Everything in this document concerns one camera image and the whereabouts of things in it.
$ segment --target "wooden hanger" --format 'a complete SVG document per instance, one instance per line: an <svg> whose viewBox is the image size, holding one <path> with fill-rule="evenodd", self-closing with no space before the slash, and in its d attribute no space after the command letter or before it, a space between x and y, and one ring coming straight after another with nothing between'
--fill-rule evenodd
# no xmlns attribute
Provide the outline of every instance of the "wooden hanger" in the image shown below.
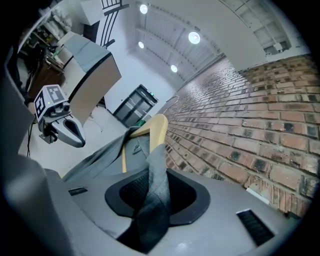
<svg viewBox="0 0 320 256"><path fill-rule="evenodd" d="M163 114L156 114L150 118L141 128L130 134L135 138L150 133L150 153L160 144L165 142L168 129L168 119ZM122 172L127 172L125 145L122 146Z"/></svg>

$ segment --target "black cable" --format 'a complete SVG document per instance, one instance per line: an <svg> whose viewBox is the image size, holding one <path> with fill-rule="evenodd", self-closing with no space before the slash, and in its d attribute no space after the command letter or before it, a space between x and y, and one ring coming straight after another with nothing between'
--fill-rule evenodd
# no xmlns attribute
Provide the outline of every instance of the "black cable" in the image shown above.
<svg viewBox="0 0 320 256"><path fill-rule="evenodd" d="M27 152L26 152L26 157L30 158L30 140L31 140L31 133L32 133L32 127L34 126L36 118L34 118L30 129L28 129L28 142L27 142Z"/></svg>

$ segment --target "gray panel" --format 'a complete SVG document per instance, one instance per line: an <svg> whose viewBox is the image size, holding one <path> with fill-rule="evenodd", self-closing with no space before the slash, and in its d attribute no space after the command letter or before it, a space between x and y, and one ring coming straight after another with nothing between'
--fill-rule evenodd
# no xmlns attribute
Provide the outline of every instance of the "gray panel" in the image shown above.
<svg viewBox="0 0 320 256"><path fill-rule="evenodd" d="M109 234L116 237L129 227L130 221L124 221L123 217L112 212L104 201L104 192L112 184L135 173L131 171L98 180L74 182L72 187L84 186L88 192L73 196L73 200L102 230L107 230ZM256 248L256 245L236 215L237 212L246 209L251 209L275 235L286 227L286 220L282 214L246 192L240 185L194 173L180 171L178 173L208 189L211 197L210 206L196 222L170 227L163 239L148 255L234 256L250 252ZM71 183L67 182L66 185L72 188Z"/></svg>
<svg viewBox="0 0 320 256"><path fill-rule="evenodd" d="M74 34L73 37L64 43L64 46L71 52L85 73L110 53L105 48L79 34Z"/></svg>
<svg viewBox="0 0 320 256"><path fill-rule="evenodd" d="M5 75L1 79L1 143L5 145L3 154L18 154L20 145L35 117L24 105L24 99L17 86L5 68Z"/></svg>
<svg viewBox="0 0 320 256"><path fill-rule="evenodd" d="M86 213L83 212L75 203L75 197L71 197L67 190L67 186L71 186L70 188L74 187L73 182L63 182L58 173L55 171L47 171L47 175L48 185L55 210L68 233L69 241L74 249L74 255L143 255L142 253L132 250L126 246L123 246L120 242L117 242L114 238L105 233L103 229L99 228L94 221L91 221L88 218ZM118 179L113 179L111 177L108 180L95 180L96 184L92 184L92 186L95 187L97 185L98 187L100 184L101 186L108 188L110 182L122 179L121 176L118 177ZM92 186L88 184L88 190L94 192ZM91 201L96 200L97 195L93 195L92 193L92 196L93 197L86 201L88 204L92 203ZM100 211L100 208L97 208L96 210L96 212L100 213L101 216L106 214L104 216L104 220L113 215L113 212L111 212L111 210L108 208L106 208L106 211ZM114 226L117 227L114 229L114 231L118 230L119 232L125 228L124 224L126 223L123 221L123 218L116 216Z"/></svg>
<svg viewBox="0 0 320 256"><path fill-rule="evenodd" d="M73 255L66 227L57 215L41 166L16 155L6 163L2 181L7 203L41 243L54 254Z"/></svg>

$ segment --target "robotic arm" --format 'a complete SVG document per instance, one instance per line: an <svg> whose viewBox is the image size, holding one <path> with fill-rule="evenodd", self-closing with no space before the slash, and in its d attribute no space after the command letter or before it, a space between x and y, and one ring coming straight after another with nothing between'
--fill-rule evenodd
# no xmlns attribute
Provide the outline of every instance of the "robotic arm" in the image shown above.
<svg viewBox="0 0 320 256"><path fill-rule="evenodd" d="M35 101L35 115L42 138L48 144L57 139L76 148L86 144L81 123L70 110L70 104L60 86L45 85Z"/></svg>

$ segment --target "ventilation grille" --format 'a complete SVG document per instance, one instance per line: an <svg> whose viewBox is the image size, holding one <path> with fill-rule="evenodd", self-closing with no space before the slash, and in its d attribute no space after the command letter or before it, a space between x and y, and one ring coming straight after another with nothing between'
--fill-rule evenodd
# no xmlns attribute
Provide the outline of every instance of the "ventilation grille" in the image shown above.
<svg viewBox="0 0 320 256"><path fill-rule="evenodd" d="M105 97L102 97L102 99L98 102L97 106L99 107L106 107Z"/></svg>
<svg viewBox="0 0 320 256"><path fill-rule="evenodd" d="M73 197L78 194L87 192L88 190L86 188L84 188L83 186L80 186L80 187L69 189L68 191L69 191L70 195Z"/></svg>
<svg viewBox="0 0 320 256"><path fill-rule="evenodd" d="M274 237L271 231L265 224L252 212L252 210L245 210L236 214L253 241L257 246L260 246Z"/></svg>

